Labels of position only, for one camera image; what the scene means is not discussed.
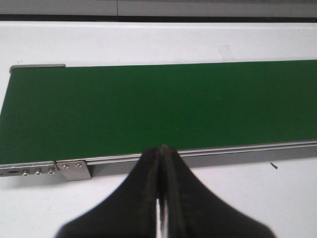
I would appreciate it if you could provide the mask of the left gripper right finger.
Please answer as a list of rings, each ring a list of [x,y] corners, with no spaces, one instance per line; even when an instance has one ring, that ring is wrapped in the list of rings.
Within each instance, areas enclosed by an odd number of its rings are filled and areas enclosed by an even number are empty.
[[[160,168],[169,238],[273,238],[266,225],[212,193],[191,172],[177,150],[164,145]]]

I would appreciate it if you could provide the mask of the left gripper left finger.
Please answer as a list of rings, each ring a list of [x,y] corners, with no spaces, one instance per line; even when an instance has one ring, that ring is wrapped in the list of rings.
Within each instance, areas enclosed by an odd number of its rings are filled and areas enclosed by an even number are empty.
[[[147,148],[123,183],[98,206],[60,228],[58,238],[154,238],[159,149]]]

